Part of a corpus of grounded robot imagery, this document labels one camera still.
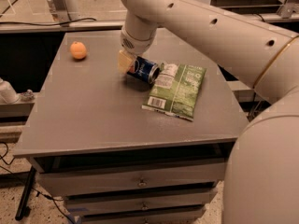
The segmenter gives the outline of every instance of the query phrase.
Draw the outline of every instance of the green snack packet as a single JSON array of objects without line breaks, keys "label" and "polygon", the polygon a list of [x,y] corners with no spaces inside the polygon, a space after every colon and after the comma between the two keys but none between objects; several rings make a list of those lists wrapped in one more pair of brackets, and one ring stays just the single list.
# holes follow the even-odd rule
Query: green snack packet
[{"label": "green snack packet", "polygon": [[142,108],[193,121],[193,111],[206,69],[174,63],[163,63],[160,69]]}]

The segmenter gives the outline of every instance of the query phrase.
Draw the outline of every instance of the orange fruit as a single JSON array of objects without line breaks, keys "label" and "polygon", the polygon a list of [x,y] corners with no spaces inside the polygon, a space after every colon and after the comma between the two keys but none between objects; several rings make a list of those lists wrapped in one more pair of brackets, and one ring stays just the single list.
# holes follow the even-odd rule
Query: orange fruit
[{"label": "orange fruit", "polygon": [[83,59],[87,55],[86,47],[82,42],[74,41],[70,47],[70,51],[72,53],[72,56],[75,59]]}]

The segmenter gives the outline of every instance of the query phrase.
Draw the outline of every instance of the black stand leg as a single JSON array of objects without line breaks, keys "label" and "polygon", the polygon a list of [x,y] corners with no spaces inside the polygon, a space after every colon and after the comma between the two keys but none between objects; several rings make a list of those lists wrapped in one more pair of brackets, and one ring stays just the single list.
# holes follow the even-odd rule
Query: black stand leg
[{"label": "black stand leg", "polygon": [[22,192],[22,196],[21,196],[19,207],[18,207],[18,211],[17,211],[17,214],[15,216],[16,220],[22,220],[22,218],[24,217],[27,202],[28,202],[28,198],[29,198],[29,195],[30,195],[30,191],[31,191],[33,182],[35,180],[35,176],[36,176],[36,169],[34,169],[34,167],[31,167],[30,172],[27,176],[24,191]]}]

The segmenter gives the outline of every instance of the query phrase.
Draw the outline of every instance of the blue can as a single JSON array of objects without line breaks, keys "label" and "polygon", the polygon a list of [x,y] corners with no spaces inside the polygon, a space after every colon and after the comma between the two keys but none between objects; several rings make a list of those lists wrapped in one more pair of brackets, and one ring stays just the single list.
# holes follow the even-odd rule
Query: blue can
[{"label": "blue can", "polygon": [[150,62],[140,56],[137,56],[135,64],[127,74],[152,84],[159,75],[160,68],[157,63]]}]

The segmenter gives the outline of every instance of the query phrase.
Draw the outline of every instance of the gray tabletop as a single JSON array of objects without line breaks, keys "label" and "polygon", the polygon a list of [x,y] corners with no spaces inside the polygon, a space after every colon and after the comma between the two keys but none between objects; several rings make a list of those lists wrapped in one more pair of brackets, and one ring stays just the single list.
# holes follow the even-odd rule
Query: gray tabletop
[{"label": "gray tabletop", "polygon": [[[83,42],[75,61],[69,47]],[[117,69],[120,31],[66,34],[15,149],[16,157],[234,141],[248,121],[218,66],[159,29],[145,57],[206,67],[194,122],[143,110],[150,86]]]}]

